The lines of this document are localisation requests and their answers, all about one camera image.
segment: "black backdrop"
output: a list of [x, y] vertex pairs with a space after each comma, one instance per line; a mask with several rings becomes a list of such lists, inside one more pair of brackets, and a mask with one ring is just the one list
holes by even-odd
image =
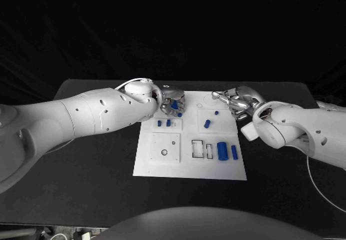
[[67, 79], [139, 77], [303, 82], [344, 99], [346, 2], [259, 2], [2, 3], [2, 103], [53, 100]]

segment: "white board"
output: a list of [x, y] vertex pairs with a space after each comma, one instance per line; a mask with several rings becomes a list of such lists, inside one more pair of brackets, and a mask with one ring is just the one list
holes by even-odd
[[[247, 180], [237, 120], [228, 106], [213, 99], [211, 93], [185, 91], [187, 110], [182, 117], [168, 116], [159, 110], [153, 118], [142, 123], [135, 176]], [[211, 120], [210, 128], [205, 128], [207, 120]], [[204, 158], [194, 158], [194, 140], [203, 141]], [[220, 142], [227, 143], [227, 161], [218, 157]], [[213, 159], [208, 159], [207, 144], [213, 145]], [[237, 160], [233, 145], [237, 148]]]

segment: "table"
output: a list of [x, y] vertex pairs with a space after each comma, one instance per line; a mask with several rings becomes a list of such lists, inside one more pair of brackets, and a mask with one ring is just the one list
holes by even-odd
[[[116, 88], [123, 82], [68, 79], [55, 100]], [[155, 83], [185, 91], [226, 91], [249, 86], [267, 101], [319, 108], [308, 86], [298, 82]], [[76, 139], [41, 158], [19, 183], [0, 194], [0, 223], [109, 228], [151, 211], [203, 206], [262, 214], [324, 237], [346, 237], [346, 213], [315, 189], [306, 155], [293, 147], [272, 148], [260, 138], [250, 142], [241, 133], [250, 121], [239, 122], [249, 181], [133, 176], [142, 126], [136, 123], [116, 132]], [[341, 191], [345, 170], [315, 159], [311, 167], [318, 186], [346, 208]]]

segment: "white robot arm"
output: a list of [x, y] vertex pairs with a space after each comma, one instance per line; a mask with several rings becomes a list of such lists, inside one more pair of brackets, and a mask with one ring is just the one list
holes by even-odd
[[260, 137], [276, 149], [295, 147], [314, 159], [346, 169], [345, 111], [267, 102], [247, 86], [213, 92], [213, 97], [228, 104], [239, 121], [253, 116], [253, 122], [241, 128], [250, 141]]
[[[178, 109], [171, 107], [174, 101]], [[0, 193], [55, 146], [148, 121], [159, 109], [182, 116], [185, 91], [169, 86], [161, 89], [148, 78], [63, 100], [18, 106], [0, 104]]]

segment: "hole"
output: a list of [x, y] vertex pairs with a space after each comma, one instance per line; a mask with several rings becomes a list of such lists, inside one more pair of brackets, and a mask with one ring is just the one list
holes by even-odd
[[325, 138], [322, 139], [322, 141], [321, 141], [321, 145], [325, 146], [326, 143], [328, 143], [328, 138], [325, 137]]

